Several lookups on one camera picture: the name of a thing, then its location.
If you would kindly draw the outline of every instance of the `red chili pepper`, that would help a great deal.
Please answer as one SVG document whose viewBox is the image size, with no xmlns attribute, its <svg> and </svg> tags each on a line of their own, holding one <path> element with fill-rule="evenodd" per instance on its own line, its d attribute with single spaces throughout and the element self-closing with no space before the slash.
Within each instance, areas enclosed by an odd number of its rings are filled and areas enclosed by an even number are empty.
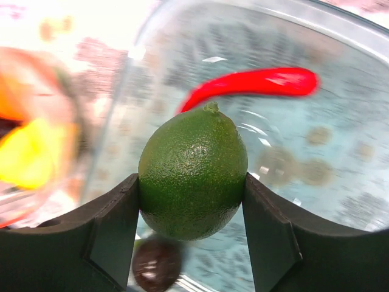
<svg viewBox="0 0 389 292">
<path fill-rule="evenodd" d="M 194 89 L 177 112 L 189 111 L 214 96 L 254 93 L 270 96 L 305 97 L 315 91 L 319 80 L 303 68 L 274 68 L 236 72 L 205 82 Z"/>
</svg>

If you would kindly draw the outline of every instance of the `bowl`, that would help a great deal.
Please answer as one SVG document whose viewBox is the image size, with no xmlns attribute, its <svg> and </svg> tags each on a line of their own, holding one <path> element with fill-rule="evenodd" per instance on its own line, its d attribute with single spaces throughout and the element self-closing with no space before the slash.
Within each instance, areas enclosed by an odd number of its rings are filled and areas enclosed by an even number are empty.
<svg viewBox="0 0 389 292">
<path fill-rule="evenodd" d="M 197 85 L 236 71 L 302 67 L 321 79 L 309 98 L 214 99 L 238 127 L 249 172 L 325 219 L 387 228 L 388 49 L 387 30 L 318 2 L 166 0 L 129 49 L 83 199 L 136 173 L 148 138 Z M 190 246 L 172 291 L 254 291 L 242 210 L 206 240 Z"/>
<path fill-rule="evenodd" d="M 37 210 L 77 152 L 76 110 L 53 57 L 0 47 L 0 228 Z"/>
</svg>

